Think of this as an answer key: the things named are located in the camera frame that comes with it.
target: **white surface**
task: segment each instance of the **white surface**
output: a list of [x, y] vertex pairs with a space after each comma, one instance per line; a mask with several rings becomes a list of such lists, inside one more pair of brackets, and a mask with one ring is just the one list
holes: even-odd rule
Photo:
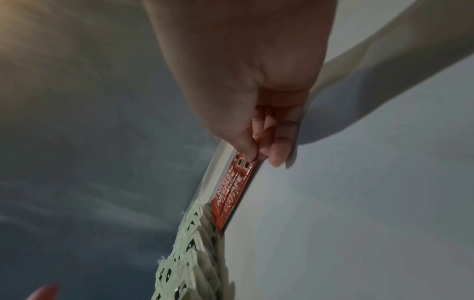
[[219, 245], [225, 300], [474, 297], [472, 1], [416, 5], [317, 91], [294, 164], [258, 170]]

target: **hand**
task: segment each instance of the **hand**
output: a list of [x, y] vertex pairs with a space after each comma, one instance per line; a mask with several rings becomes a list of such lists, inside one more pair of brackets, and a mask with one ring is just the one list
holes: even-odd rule
[[336, 0], [143, 0], [191, 108], [248, 161], [290, 155]]
[[58, 295], [57, 286], [47, 286], [36, 290], [26, 300], [56, 300]]

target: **finger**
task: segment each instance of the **finger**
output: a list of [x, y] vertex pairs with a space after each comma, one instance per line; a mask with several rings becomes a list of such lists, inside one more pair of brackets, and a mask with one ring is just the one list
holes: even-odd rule
[[236, 136], [227, 137], [225, 140], [237, 149], [246, 161], [253, 162], [257, 158], [258, 146], [250, 129], [246, 129]]
[[26, 300], [55, 300], [58, 295], [58, 286], [46, 286], [37, 289]]
[[300, 104], [277, 110], [275, 135], [268, 157], [269, 163], [275, 168], [288, 159], [295, 146], [304, 109], [305, 104]]
[[265, 126], [265, 107], [258, 105], [252, 116], [252, 130], [255, 139], [258, 139], [262, 134]]
[[260, 138], [257, 139], [258, 151], [266, 156], [270, 154], [270, 148], [272, 146], [273, 137], [275, 135], [275, 124], [275, 119], [271, 116], [267, 116], [265, 118], [265, 130], [260, 136]]

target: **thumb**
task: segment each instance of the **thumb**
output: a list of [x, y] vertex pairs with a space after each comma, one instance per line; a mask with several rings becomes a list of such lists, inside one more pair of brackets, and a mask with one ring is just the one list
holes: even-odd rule
[[58, 295], [58, 286], [46, 286], [37, 289], [26, 300], [56, 300]]
[[237, 149], [246, 161], [253, 162], [257, 158], [258, 146], [252, 136], [250, 128], [247, 128], [237, 135], [224, 137], [224, 140]]

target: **skin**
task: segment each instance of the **skin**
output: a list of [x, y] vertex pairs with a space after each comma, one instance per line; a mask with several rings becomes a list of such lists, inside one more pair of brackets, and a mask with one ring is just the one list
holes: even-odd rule
[[[143, 0], [168, 66], [214, 135], [248, 161], [291, 154], [336, 0]], [[27, 300], [55, 300], [57, 286]]]

